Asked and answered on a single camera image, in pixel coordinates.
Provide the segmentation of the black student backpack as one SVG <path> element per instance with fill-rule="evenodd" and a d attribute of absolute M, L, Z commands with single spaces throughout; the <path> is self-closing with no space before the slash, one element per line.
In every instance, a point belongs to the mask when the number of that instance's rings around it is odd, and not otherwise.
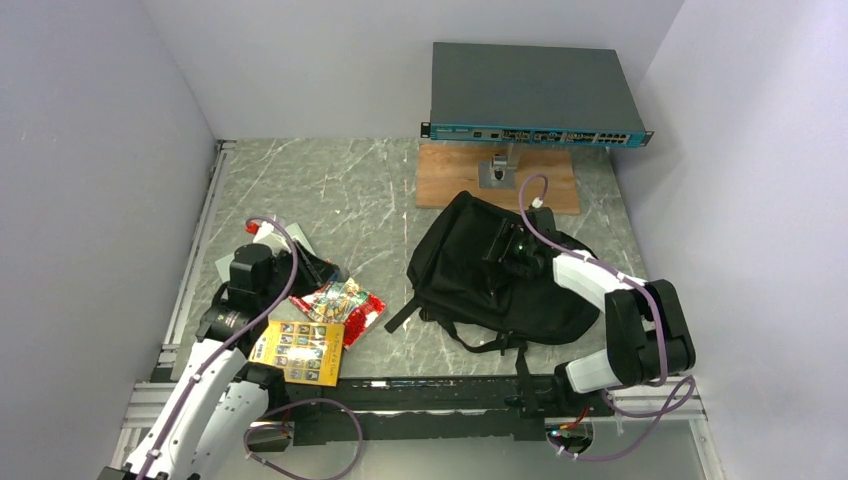
<path fill-rule="evenodd" d="M 527 343 L 562 345 L 578 340 L 600 312 L 557 286 L 550 275 L 498 281 L 482 269 L 487 220 L 519 215 L 467 191 L 457 194 L 415 247 L 407 267 L 412 299 L 385 325 L 396 331 L 413 312 L 435 322 L 451 338 L 459 324 L 480 326 L 494 340 L 463 346 L 472 353 L 522 348 Z"/>

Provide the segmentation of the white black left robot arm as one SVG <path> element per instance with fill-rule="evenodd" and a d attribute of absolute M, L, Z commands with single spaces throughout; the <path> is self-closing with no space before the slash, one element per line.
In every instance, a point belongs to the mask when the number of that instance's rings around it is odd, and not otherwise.
<path fill-rule="evenodd" d="M 252 422 L 285 411 L 282 371 L 250 354 L 282 301 L 319 290 L 340 268 L 301 243 L 292 250 L 250 243 L 235 251 L 228 270 L 153 427 L 121 466 L 105 467 L 100 478 L 212 479 Z"/>

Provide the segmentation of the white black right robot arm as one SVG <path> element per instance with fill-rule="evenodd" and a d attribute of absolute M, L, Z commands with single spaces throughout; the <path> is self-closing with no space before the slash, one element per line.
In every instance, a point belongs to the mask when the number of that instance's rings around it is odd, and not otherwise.
<path fill-rule="evenodd" d="M 587 250 L 569 249 L 522 220 L 501 220 L 484 259 L 533 278 L 551 269 L 553 282 L 593 305 L 605 321 L 603 350 L 565 365 L 551 388 L 557 411 L 574 415 L 590 392 L 661 384 L 694 367 L 696 351 L 674 285 L 625 274 Z"/>

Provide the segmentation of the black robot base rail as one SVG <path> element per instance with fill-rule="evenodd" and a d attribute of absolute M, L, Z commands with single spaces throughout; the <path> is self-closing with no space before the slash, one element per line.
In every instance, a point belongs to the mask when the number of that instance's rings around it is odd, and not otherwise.
<path fill-rule="evenodd" d="M 343 378 L 273 388 L 248 443 L 271 452 L 357 439 L 540 441 L 561 424 L 612 414 L 601 394 L 577 394 L 563 375 Z"/>

